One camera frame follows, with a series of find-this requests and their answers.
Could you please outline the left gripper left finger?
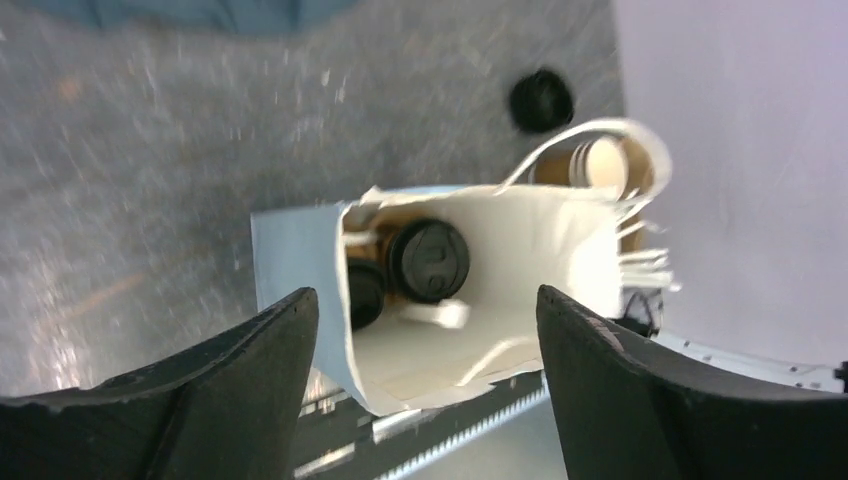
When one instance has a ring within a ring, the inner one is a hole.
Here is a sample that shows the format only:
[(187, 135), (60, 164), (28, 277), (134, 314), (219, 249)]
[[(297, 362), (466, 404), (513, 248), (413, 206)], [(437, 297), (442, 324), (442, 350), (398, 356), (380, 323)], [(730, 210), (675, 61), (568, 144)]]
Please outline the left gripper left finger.
[(301, 288), (91, 389), (3, 399), (5, 479), (284, 479), (318, 328)]

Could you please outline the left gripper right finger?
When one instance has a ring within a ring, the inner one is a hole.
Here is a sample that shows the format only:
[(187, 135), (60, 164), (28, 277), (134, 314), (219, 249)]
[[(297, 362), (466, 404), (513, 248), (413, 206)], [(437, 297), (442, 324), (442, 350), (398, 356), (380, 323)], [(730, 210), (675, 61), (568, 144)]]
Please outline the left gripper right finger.
[(731, 373), (556, 288), (537, 331), (571, 479), (843, 479), (847, 397)]

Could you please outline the light blue paper bag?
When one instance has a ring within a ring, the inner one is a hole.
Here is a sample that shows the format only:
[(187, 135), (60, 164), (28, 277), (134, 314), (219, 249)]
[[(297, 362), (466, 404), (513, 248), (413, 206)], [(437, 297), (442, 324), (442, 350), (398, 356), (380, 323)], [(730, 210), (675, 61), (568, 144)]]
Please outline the light blue paper bag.
[[(668, 184), (664, 142), (629, 119), (597, 119), (558, 135), (618, 133), (644, 147), (656, 183), (631, 199), (608, 190), (522, 184), (371, 189), (360, 199), (251, 217), (257, 303), (266, 308), (298, 287), (318, 298), (314, 366), (367, 411), (391, 415), (439, 408), (487, 393), (501, 380), (542, 366), (536, 297), (549, 285), (595, 313), (622, 312), (625, 285), (618, 223)], [(389, 313), (352, 330), (343, 273), (343, 220), (362, 209), (428, 207), (457, 223), (472, 253), (459, 297), (470, 309), (460, 328), (428, 326)]]

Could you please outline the black plastic cup lid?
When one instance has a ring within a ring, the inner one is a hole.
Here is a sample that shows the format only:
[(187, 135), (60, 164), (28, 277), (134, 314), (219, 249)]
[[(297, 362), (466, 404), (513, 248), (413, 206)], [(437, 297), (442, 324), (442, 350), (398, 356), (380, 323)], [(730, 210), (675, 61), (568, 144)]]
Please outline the black plastic cup lid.
[(424, 304), (455, 295), (471, 267), (463, 235), (452, 224), (431, 217), (418, 218), (393, 233), (384, 257), (392, 290)]

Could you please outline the bundle of wrapped straws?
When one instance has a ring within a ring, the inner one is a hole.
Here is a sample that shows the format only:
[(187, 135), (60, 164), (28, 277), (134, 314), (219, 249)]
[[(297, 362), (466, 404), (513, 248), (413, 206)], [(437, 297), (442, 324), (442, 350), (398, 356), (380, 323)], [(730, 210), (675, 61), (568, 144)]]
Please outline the bundle of wrapped straws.
[(645, 233), (663, 235), (667, 229), (641, 217), (652, 202), (639, 188), (629, 190), (616, 204), (619, 267), (622, 283), (627, 288), (658, 289), (678, 292), (681, 289), (671, 270), (668, 248), (644, 247)]

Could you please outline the stack of paper cups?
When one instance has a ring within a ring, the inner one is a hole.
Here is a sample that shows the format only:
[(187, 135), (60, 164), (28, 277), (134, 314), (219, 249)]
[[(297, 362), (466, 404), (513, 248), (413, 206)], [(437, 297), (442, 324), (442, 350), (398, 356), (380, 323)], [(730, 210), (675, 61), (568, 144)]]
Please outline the stack of paper cups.
[(531, 167), (531, 183), (572, 188), (606, 188), (621, 198), (629, 179), (622, 142), (602, 136), (573, 146), (553, 146)]

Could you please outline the brown pulp cup carrier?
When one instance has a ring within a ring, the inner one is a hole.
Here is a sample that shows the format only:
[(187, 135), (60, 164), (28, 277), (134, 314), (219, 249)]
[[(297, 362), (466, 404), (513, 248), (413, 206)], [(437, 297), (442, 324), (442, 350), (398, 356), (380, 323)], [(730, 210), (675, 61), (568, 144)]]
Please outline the brown pulp cup carrier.
[[(648, 152), (632, 138), (622, 139), (620, 146), (626, 154), (629, 165), (625, 194), (630, 194), (634, 190), (650, 189), (654, 182), (654, 169)], [(641, 248), (642, 241), (642, 229), (637, 229), (620, 240), (620, 250), (622, 253), (637, 251)]]

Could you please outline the stack of black lids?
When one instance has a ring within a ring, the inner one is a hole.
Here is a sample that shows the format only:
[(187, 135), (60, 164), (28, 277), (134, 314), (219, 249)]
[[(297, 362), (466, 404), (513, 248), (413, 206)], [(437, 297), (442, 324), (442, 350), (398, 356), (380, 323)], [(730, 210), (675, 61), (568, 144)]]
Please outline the stack of black lids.
[(575, 116), (570, 85), (556, 70), (542, 67), (521, 77), (507, 96), (516, 128), (526, 134), (543, 134), (568, 125)]

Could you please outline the blue-grey cloth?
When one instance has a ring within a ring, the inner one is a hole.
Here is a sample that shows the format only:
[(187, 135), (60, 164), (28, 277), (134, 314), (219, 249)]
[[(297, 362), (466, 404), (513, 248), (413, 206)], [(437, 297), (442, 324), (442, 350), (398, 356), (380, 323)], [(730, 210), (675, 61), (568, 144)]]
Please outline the blue-grey cloth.
[(352, 7), (352, 0), (36, 0), (23, 7), (99, 30), (131, 21), (276, 36), (314, 27)]

